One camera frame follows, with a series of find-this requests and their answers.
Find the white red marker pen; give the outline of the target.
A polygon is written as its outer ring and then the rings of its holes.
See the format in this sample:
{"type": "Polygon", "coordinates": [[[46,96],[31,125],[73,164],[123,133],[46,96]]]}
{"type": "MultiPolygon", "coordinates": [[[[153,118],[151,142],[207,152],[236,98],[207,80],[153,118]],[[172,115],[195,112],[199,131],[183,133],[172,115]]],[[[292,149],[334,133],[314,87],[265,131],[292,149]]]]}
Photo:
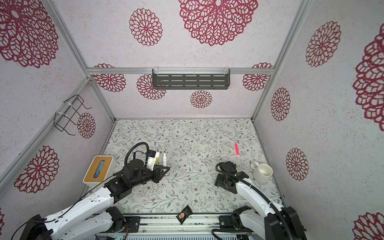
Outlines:
{"type": "Polygon", "coordinates": [[[167,155],[166,155],[165,152],[163,153],[163,166],[164,166],[164,167],[167,166],[167,155]]]}

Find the pink highlighter pen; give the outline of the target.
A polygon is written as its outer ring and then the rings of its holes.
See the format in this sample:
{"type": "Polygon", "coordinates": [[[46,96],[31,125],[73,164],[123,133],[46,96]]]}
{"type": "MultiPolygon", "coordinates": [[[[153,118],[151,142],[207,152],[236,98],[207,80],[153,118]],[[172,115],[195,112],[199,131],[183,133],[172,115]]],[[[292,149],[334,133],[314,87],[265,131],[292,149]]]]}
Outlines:
{"type": "Polygon", "coordinates": [[[239,146],[237,142],[235,142],[235,150],[236,150],[236,155],[240,156],[239,146]]]}

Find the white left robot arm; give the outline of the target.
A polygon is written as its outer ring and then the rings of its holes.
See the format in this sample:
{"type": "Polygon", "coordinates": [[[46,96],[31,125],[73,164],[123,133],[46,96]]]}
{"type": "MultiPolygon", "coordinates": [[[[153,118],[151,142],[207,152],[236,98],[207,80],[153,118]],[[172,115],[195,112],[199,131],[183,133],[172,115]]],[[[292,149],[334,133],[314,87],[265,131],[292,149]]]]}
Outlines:
{"type": "Polygon", "coordinates": [[[147,182],[159,183],[170,167],[147,168],[141,160],[132,160],[108,178],[95,193],[74,205],[45,218],[36,215],[23,226],[22,240],[81,240],[101,232],[120,232],[127,223],[115,206],[131,194],[133,187],[147,182]]]}

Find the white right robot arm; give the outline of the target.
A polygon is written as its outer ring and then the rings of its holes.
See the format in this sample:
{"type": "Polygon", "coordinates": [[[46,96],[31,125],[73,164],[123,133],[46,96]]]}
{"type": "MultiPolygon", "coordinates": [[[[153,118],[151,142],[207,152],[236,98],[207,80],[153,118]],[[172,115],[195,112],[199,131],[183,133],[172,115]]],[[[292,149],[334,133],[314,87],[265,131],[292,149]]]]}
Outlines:
{"type": "Polygon", "coordinates": [[[238,172],[236,164],[222,162],[216,165],[215,186],[245,198],[251,206],[234,210],[230,215],[219,216],[216,232],[250,233],[251,240],[306,240],[306,229],[292,207],[283,207],[264,195],[247,174],[238,172]]]}

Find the white ceramic mug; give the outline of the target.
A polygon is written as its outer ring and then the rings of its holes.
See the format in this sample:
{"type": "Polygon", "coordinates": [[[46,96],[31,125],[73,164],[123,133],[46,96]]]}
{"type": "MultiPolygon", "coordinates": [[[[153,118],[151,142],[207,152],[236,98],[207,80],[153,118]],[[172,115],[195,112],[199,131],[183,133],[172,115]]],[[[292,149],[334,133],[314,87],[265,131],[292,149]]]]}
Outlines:
{"type": "Polygon", "coordinates": [[[267,183],[274,173],[273,169],[267,164],[253,162],[251,168],[253,169],[254,179],[261,184],[267,183]]]}

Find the black snack packet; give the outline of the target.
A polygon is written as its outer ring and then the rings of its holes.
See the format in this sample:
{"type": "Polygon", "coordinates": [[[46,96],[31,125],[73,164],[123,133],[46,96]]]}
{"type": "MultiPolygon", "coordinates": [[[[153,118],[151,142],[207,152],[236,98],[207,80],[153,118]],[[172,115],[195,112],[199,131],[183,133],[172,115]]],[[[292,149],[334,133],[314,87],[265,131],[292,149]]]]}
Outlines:
{"type": "Polygon", "coordinates": [[[190,206],[186,206],[185,208],[183,208],[183,210],[178,215],[176,215],[176,218],[180,222],[180,224],[182,225],[185,222],[185,220],[189,216],[191,216],[192,214],[193,214],[193,212],[192,212],[192,209],[190,208],[190,206]]]}

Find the white wooden tissue box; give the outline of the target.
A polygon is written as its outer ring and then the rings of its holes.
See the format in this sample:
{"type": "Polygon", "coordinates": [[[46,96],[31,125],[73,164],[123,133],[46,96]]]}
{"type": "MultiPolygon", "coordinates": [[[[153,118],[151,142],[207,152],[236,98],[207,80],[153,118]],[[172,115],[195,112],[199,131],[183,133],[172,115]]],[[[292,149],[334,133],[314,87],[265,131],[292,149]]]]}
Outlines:
{"type": "Polygon", "coordinates": [[[84,176],[83,183],[91,188],[102,183],[113,175],[116,163],[114,156],[95,156],[84,176]]]}

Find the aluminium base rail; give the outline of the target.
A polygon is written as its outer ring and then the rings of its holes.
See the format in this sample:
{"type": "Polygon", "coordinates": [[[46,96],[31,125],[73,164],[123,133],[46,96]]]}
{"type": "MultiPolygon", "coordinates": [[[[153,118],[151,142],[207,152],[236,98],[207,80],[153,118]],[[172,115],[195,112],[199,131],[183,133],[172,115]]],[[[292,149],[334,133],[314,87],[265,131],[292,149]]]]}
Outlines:
{"type": "Polygon", "coordinates": [[[252,210],[246,210],[236,222],[229,213],[192,214],[183,222],[176,214],[119,215],[113,220],[112,214],[102,212],[92,218],[70,226],[70,220],[64,218],[63,223],[53,226],[53,240],[84,240],[95,238],[102,240],[111,237],[114,240],[148,240],[169,239],[182,240],[219,240],[221,234],[236,235],[254,233],[265,239],[263,219],[252,210]]]}

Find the dark metal wall shelf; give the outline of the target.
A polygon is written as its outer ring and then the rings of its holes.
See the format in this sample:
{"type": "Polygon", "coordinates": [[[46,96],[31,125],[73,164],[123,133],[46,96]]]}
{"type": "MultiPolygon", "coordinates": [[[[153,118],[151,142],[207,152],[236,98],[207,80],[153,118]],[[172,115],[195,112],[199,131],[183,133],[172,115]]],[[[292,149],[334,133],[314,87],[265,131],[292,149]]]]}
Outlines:
{"type": "Polygon", "coordinates": [[[230,74],[229,69],[152,69],[152,84],[156,90],[227,90],[230,74]]]}

